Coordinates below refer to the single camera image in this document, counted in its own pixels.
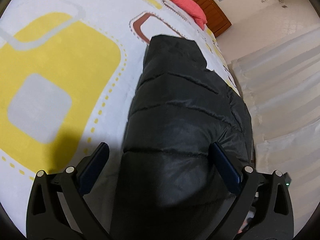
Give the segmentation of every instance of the sheer curtain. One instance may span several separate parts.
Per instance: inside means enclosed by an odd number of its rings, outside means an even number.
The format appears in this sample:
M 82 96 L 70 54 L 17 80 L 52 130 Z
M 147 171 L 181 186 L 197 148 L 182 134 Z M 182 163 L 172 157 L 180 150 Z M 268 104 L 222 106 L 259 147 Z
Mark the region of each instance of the sheer curtain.
M 234 60 L 252 116 L 257 170 L 292 178 L 295 234 L 320 201 L 320 25 Z

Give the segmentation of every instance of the metal rivet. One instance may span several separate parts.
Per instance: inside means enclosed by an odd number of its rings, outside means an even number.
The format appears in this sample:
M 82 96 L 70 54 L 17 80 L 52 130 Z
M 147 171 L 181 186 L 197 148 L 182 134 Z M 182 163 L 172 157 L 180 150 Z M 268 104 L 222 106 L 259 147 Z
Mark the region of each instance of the metal rivet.
M 66 168 L 66 173 L 72 173 L 74 170 L 75 170 L 75 168 L 70 166 L 70 167 Z
M 250 166 L 246 166 L 246 167 L 244 168 L 244 170 L 245 170 L 246 172 L 248 172 L 248 173 L 253 172 L 253 168 L 250 167 Z
M 38 176 L 38 177 L 42 177 L 43 174 L 44 174 L 44 171 L 38 171 L 37 176 Z
M 279 176 L 279 177 L 281 177 L 281 176 L 282 176 L 282 172 L 277 170 L 277 171 L 276 171 L 276 175 Z

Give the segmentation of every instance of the gray square pattern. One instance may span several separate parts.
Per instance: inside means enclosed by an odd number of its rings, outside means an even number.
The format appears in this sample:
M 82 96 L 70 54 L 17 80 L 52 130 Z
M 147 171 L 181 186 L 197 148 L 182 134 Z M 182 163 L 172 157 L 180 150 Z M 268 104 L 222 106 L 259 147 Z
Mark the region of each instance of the gray square pattern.
M 24 81 L 8 107 L 9 121 L 40 143 L 52 142 L 72 104 L 71 97 L 39 74 Z

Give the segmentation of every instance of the floor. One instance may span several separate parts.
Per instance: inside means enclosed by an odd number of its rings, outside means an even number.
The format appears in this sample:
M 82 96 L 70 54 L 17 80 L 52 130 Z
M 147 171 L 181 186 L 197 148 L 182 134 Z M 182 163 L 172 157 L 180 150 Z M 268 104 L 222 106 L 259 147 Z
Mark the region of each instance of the floor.
M 217 37 L 227 62 L 277 42 L 297 30 L 320 23 L 308 0 L 286 0 L 287 8 L 273 3 L 250 17 L 233 24 Z

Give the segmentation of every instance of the bedsheet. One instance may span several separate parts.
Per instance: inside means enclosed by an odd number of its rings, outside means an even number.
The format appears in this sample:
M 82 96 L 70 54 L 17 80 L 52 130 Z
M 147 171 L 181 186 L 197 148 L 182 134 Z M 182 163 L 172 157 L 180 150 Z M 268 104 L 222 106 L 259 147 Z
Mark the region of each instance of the bedsheet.
M 0 202 L 22 233 L 36 172 L 76 165 L 101 141 L 110 159 L 85 200 L 108 230 L 128 111 L 158 34 L 195 40 L 237 92 L 212 32 L 169 0 L 10 2 L 0 19 Z

